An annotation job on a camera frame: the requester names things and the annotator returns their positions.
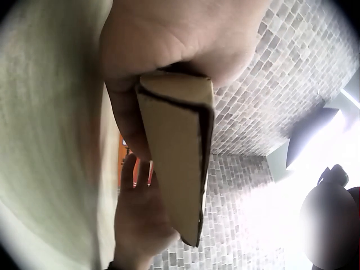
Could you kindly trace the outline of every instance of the skin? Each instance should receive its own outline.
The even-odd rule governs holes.
[[[271,0],[114,0],[100,36],[100,66],[121,135],[142,161],[151,155],[134,91],[139,76],[157,69],[205,75],[214,88],[232,83],[251,61],[256,34]],[[132,187],[135,156],[122,172],[115,217],[114,264],[146,270],[178,239],[161,202],[156,175],[147,187],[142,162]]]
[[[148,186],[148,162],[140,162],[137,184],[133,188],[135,162],[135,155],[130,154],[121,173],[113,263],[119,269],[147,270],[152,257],[179,239],[179,234],[170,225],[155,172]]]
[[[251,61],[271,0],[114,0],[100,37],[100,63],[119,130],[142,160],[151,155],[134,92],[139,76],[175,70],[208,76],[214,88]]]

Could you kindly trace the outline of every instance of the light green cloth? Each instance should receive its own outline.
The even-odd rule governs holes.
[[[99,268],[97,206],[106,209],[98,204],[99,180],[114,183],[117,162],[110,147],[115,160],[101,165],[106,130],[116,132],[113,119],[103,120],[100,137],[100,118],[112,115],[108,100],[101,115],[96,61],[111,1],[26,2],[0,30],[0,219],[34,269]],[[113,206],[113,193],[103,192]],[[102,218],[110,222],[112,211]]]

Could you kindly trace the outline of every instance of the wooden door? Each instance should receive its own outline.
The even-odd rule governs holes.
[[[120,134],[120,140],[119,140],[119,154],[118,154],[118,185],[121,185],[121,170],[122,170],[122,165],[124,164],[124,161],[127,157],[127,155],[129,155],[131,152],[131,150],[129,149],[129,147],[127,146],[126,142],[124,141],[123,137]],[[135,163],[135,167],[134,167],[134,172],[133,172],[133,176],[134,176],[134,186],[136,185],[136,181],[138,178],[138,172],[139,172],[139,163],[140,163],[140,159],[136,159],[136,163]],[[152,177],[152,172],[153,172],[153,162],[150,162],[150,172],[149,172],[149,179],[148,179],[148,184],[150,184],[151,182],[151,177]]]

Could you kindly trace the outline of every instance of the finger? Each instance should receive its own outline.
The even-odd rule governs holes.
[[[115,87],[107,82],[108,93],[116,124],[126,144],[141,160],[151,160],[148,141],[141,118],[136,92],[131,81]]]
[[[137,188],[146,188],[149,180],[150,163],[146,161],[140,161],[139,175],[136,182]]]
[[[158,188],[159,187],[159,183],[158,183],[158,180],[157,180],[157,176],[156,176],[156,172],[153,171],[153,175],[151,177],[151,182],[150,182],[150,186],[152,188]]]
[[[128,155],[121,170],[120,191],[122,192],[132,189],[135,163],[136,156],[134,154]]]

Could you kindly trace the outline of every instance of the gray mosaic tile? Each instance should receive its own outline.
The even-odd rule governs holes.
[[[283,248],[265,248],[243,209],[250,194],[272,182],[264,157],[212,155],[199,247],[178,241],[154,258],[154,269],[283,269]]]
[[[322,99],[331,101],[359,67],[359,40],[326,1],[273,0],[249,66],[215,89],[212,152],[265,156]]]

